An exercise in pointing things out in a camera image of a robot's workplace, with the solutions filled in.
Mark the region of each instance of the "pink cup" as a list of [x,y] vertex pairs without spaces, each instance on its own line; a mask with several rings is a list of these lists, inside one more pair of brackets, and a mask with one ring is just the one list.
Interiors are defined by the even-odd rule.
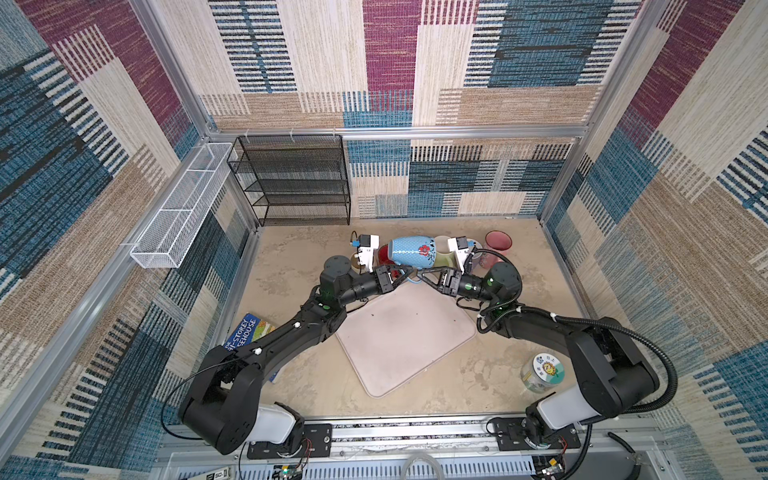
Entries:
[[[485,235],[485,248],[499,252],[507,256],[507,252],[512,248],[512,238],[500,230],[493,230]],[[502,259],[490,253],[483,253],[480,257],[480,266],[491,268],[494,263],[501,262]]]

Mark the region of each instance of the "black wire mesh shelf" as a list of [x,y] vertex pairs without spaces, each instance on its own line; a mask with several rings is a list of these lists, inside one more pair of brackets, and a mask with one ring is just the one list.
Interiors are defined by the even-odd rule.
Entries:
[[349,225],[339,135],[242,136],[230,169],[264,225]]

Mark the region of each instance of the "blue mug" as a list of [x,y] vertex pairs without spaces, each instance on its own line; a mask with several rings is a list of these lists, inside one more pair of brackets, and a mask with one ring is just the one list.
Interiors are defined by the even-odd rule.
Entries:
[[435,264],[435,239],[424,235],[395,238],[387,247],[389,259],[397,265],[431,268]]

